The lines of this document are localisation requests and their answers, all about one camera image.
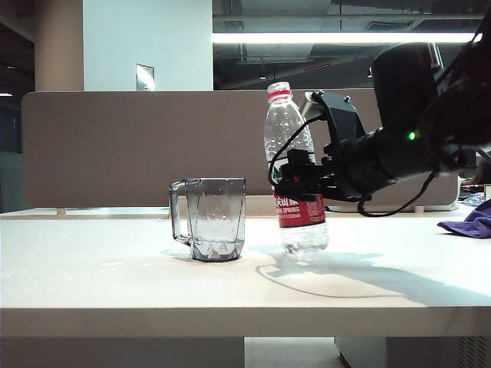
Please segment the ceiling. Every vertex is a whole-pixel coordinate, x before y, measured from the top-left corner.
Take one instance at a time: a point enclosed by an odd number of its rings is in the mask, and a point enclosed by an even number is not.
[[[491,0],[212,1],[214,32],[474,31],[479,24],[475,18],[491,3]],[[0,92],[13,94],[0,97],[0,107],[19,109],[22,97],[35,88],[34,42],[29,37],[33,4],[34,0],[0,0]],[[432,19],[435,15],[445,19]],[[443,62],[448,64],[460,47],[441,46]],[[214,45],[214,88],[265,89],[280,79],[290,81],[293,88],[370,87],[368,68],[383,49],[328,44]]]
[[[28,39],[33,6],[33,0],[0,1],[0,93],[13,95],[0,97],[0,107],[20,109],[35,88],[34,42]]]

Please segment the mug handle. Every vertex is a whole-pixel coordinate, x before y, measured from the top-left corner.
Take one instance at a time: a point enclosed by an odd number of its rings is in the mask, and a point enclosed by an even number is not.
[[[179,206],[177,203],[177,191],[185,185],[186,182],[184,180],[180,180],[179,182],[173,182],[169,187],[170,217],[172,219],[172,236],[174,239],[187,246],[190,246],[191,241],[189,240],[189,235],[184,235],[181,233]]]

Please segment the plastic water bottle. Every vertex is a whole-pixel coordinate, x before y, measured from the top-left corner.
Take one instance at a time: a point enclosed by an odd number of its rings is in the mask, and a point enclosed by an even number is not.
[[[268,167],[273,156],[282,148],[293,133],[305,122],[298,106],[292,99],[288,82],[278,82],[268,87],[269,110],[264,125],[264,147]],[[315,163],[314,143],[308,126],[290,143],[288,149],[277,159],[273,179],[281,179],[281,166],[288,162],[290,149],[307,150],[309,159]],[[303,255],[328,246],[328,228],[325,223],[322,195],[315,202],[296,202],[275,194],[276,211],[281,228],[282,245],[287,254]]]

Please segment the red bottle label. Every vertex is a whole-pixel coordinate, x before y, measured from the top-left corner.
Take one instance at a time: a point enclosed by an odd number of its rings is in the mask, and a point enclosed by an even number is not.
[[[280,228],[321,224],[325,221],[324,199],[316,195],[315,202],[296,202],[292,199],[276,195],[276,212]]]

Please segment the desk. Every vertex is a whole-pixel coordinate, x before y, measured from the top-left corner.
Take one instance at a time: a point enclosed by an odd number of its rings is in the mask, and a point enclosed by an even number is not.
[[[328,214],[330,245],[283,254],[248,218],[238,261],[191,261],[170,220],[6,219],[4,338],[486,336],[491,240],[447,234],[470,211]]]

